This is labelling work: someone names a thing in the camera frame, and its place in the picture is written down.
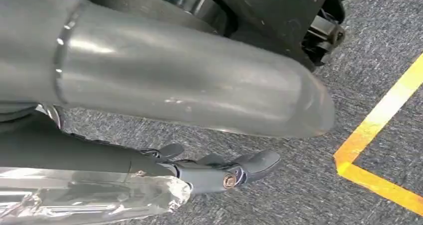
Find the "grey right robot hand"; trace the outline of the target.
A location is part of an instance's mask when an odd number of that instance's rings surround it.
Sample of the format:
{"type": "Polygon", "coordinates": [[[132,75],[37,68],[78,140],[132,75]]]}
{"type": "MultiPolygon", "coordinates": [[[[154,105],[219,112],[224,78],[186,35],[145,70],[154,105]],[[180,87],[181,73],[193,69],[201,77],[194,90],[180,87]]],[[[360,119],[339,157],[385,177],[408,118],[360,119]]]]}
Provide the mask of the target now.
{"type": "Polygon", "coordinates": [[[289,57],[226,39],[187,13],[89,0],[0,0],[0,222],[103,225],[171,213],[191,195],[261,179],[272,151],[176,160],[67,134],[56,106],[222,132],[311,137],[334,123],[326,88],[289,57]]]}

